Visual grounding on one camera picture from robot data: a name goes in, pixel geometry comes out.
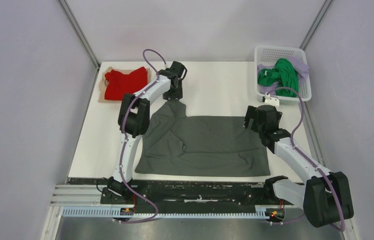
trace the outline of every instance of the white table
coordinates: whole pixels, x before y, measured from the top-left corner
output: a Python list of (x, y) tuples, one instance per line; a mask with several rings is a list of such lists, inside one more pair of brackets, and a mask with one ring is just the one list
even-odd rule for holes
[[(255, 107), (262, 103), (257, 101), (254, 91), (253, 62), (184, 62), (187, 77), (183, 81), (184, 97), (181, 102), (187, 105), (187, 116), (241, 116), (244, 117), (247, 106)], [(162, 62), (152, 62), (159, 70)], [(85, 116), (84, 125), (76, 147), (71, 178), (110, 177), (116, 167), (120, 148), (120, 130), (117, 123), (120, 103), (99, 103), (98, 84), (103, 72), (108, 67), (115, 69), (137, 69), (148, 67), (146, 62), (103, 62)], [(158, 99), (151, 106), (151, 114), (156, 112), (166, 101)], [(281, 105), (278, 111), (283, 113), (280, 127), (292, 131), (300, 119), (298, 105)], [(295, 140), (303, 150), (310, 153), (305, 129), (301, 126)], [(142, 143), (135, 156), (134, 169), (141, 156)], [(223, 181), (223, 182), (264, 182), (265, 179), (284, 175), (292, 181), (301, 183), (300, 178), (279, 157), (268, 150), (270, 176), (258, 177), (202, 177), (176, 176), (133, 173), (138, 180), (172, 180), (172, 181)]]

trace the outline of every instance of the green shirt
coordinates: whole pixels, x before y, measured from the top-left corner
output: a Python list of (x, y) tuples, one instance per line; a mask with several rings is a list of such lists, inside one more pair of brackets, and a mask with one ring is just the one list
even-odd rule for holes
[[(278, 87), (290, 87), (299, 92), (299, 78), (293, 65), (285, 58), (278, 59), (273, 69), (264, 68), (260, 71), (257, 83), (262, 86), (270, 87), (275, 82)], [(296, 97), (296, 95), (287, 89), (276, 90), (278, 96)]]

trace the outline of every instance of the cable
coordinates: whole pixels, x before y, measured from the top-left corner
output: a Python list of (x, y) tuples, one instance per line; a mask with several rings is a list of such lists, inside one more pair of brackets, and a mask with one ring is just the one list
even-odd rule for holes
[(125, 132), (125, 125), (126, 125), (126, 119), (128, 118), (128, 114), (132, 108), (132, 106), (134, 105), (134, 103), (137, 101), (137, 99), (139, 99), (141, 96), (144, 95), (145, 92), (147, 92), (151, 87), (153, 87), (157, 81), (159, 81), (159, 72), (157, 71), (157, 69), (147, 60), (146, 56), (145, 56), (145, 53), (147, 51), (150, 51), (150, 52), (154, 52), (156, 53), (157, 55), (159, 55), (160, 58), (162, 58), (163, 62), (165, 63), (166, 65), (166, 61), (165, 59), (163, 58), (163, 56), (158, 53), (157, 51), (153, 50), (153, 49), (145, 49), (143, 51), (143, 58), (144, 60), (146, 61), (146, 63), (156, 72), (156, 81), (154, 81), (150, 86), (148, 86), (144, 91), (142, 91), (140, 94), (138, 94), (134, 100), (131, 102), (131, 104), (129, 105), (126, 113), (125, 113), (125, 117), (123, 118), (123, 121), (122, 121), (122, 133), (125, 135), (125, 140), (123, 142), (123, 146), (122, 146), (122, 151), (121, 151), (121, 156), (120, 156), (120, 159), (119, 159), (119, 173), (121, 175), (121, 178), (122, 178), (122, 182), (123, 184), (125, 184), (125, 186), (135, 195), (137, 195), (138, 197), (140, 197), (141, 199), (143, 199), (144, 201), (148, 202), (150, 205), (152, 205), (154, 207), (154, 209), (156, 210), (156, 212), (154, 213), (153, 216), (151, 217), (148, 217), (148, 218), (145, 218), (145, 219), (141, 219), (141, 220), (136, 220), (136, 221), (120, 221), (120, 223), (122, 224), (139, 224), (139, 223), (144, 223), (144, 222), (148, 222), (150, 220), (152, 220), (153, 218), (155, 218), (157, 216), (157, 214), (159, 213), (159, 209), (157, 208), (156, 204), (154, 204), (152, 201), (150, 201), (149, 199), (147, 199), (146, 197), (144, 197), (143, 195), (137, 193), (134, 189), (132, 189), (128, 183), (126, 182), (124, 176), (123, 176), (123, 170), (122, 170), (122, 158), (123, 158), (123, 154), (125, 152), (125, 147), (126, 147), (126, 143), (128, 142), (128, 134)]
[(292, 223), (295, 223), (295, 222), (298, 222), (299, 220), (301, 220), (305, 215), (301, 215), (300, 217), (298, 218), (295, 218), (295, 219), (291, 219), (291, 220), (288, 220), (288, 221), (282, 221), (282, 222), (272, 222), (272, 221), (266, 221), (266, 223), (269, 223), (270, 225), (284, 225), (284, 224), (292, 224)]
[(286, 216), (286, 214), (287, 214), (287, 211), (286, 211), (285, 208), (284, 208), (284, 213), (283, 213), (284, 217), (283, 217), (283, 218), (277, 216), (278, 214), (282, 214), (282, 209), (281, 209), (279, 212), (277, 212), (277, 214), (273, 214), (273, 216), (274, 216), (274, 218), (283, 221), (283, 220), (285, 219), (285, 216)]
[(287, 86), (280, 86), (280, 87), (277, 87), (269, 92), (267, 92), (266, 94), (270, 94), (270, 93), (273, 93), (274, 91), (276, 90), (280, 90), (280, 89), (287, 89), (287, 90), (290, 90), (292, 92), (294, 92), (297, 97), (299, 98), (300, 100), (300, 106), (301, 106), (301, 116), (300, 116), (300, 121), (299, 123), (297, 124), (297, 126), (293, 129), (293, 131), (291, 132), (291, 137), (290, 137), (290, 141), (291, 141), (291, 145), (293, 146), (293, 149), (295, 149), (300, 155), (302, 155), (321, 175), (322, 177), (324, 178), (324, 180), (327, 182), (328, 184), (328, 187), (329, 189), (331, 190), (331, 193), (334, 197), (334, 201), (335, 201), (335, 205), (337, 206), (337, 210), (338, 210), (338, 213), (340, 215), (340, 224), (341, 224), (341, 227), (338, 227), (334, 224), (331, 224), (331, 226), (335, 229), (337, 229), (338, 231), (340, 232), (344, 232), (344, 230), (346, 230), (346, 225), (344, 223), (344, 215), (343, 215), (343, 210), (341, 209), (341, 205), (340, 205), (340, 200), (338, 199), (338, 195), (337, 193), (335, 192), (335, 189), (334, 189), (334, 186), (332, 185), (331, 181), (328, 179), (328, 177), (326, 176), (326, 174), (318, 167), (318, 165), (316, 165), (316, 163), (314, 163), (304, 152), (302, 152), (298, 147), (296, 147), (296, 145), (294, 144), (294, 134), (296, 133), (296, 130), (300, 127), (300, 125), (303, 123), (303, 118), (304, 118), (304, 103), (303, 103), (303, 99), (302, 97), (299, 95), (298, 92), (296, 92), (294, 89), (292, 89), (291, 87), (287, 87)]
[(105, 177), (101, 177), (101, 178), (99, 178), (96, 182), (95, 182), (95, 188), (99, 191), (99, 192), (103, 192), (102, 190), (100, 190), (100, 189), (98, 189), (98, 182), (100, 181), (100, 180), (102, 180), (102, 179), (104, 179), (104, 180), (106, 180), (107, 181), (107, 178), (105, 178)]

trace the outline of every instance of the laundry basket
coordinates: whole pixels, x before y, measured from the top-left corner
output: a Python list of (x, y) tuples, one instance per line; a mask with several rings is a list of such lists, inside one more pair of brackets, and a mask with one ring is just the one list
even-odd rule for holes
[[(255, 90), (258, 96), (258, 100), (262, 101), (263, 96), (265, 95), (262, 86), (257, 84), (257, 66), (263, 64), (265, 66), (273, 66), (280, 58), (288, 58), (289, 56), (294, 56), (305, 64), (306, 54), (300, 48), (287, 47), (287, 46), (270, 46), (270, 45), (260, 45), (257, 46), (254, 50), (254, 83)], [(312, 91), (310, 88), (310, 78), (309, 76), (306, 80), (300, 84), (299, 94), (302, 97), (303, 101), (309, 101), (312, 98)], [(300, 102), (297, 97), (288, 97), (288, 96), (274, 96), (279, 99), (281, 104), (295, 104)]]

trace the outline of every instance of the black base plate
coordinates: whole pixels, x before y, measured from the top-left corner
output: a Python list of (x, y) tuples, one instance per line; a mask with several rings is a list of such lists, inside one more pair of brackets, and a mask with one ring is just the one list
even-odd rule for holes
[[(94, 178), (71, 178), (70, 185), (94, 185)], [(280, 200), (269, 196), (262, 183), (133, 180), (131, 187), (157, 205), (161, 214), (255, 213), (255, 205), (279, 205)], [(101, 204), (133, 204), (106, 187)], [(213, 200), (194, 202), (191, 200)], [(139, 197), (135, 198), (136, 213), (154, 213), (154, 208)]]

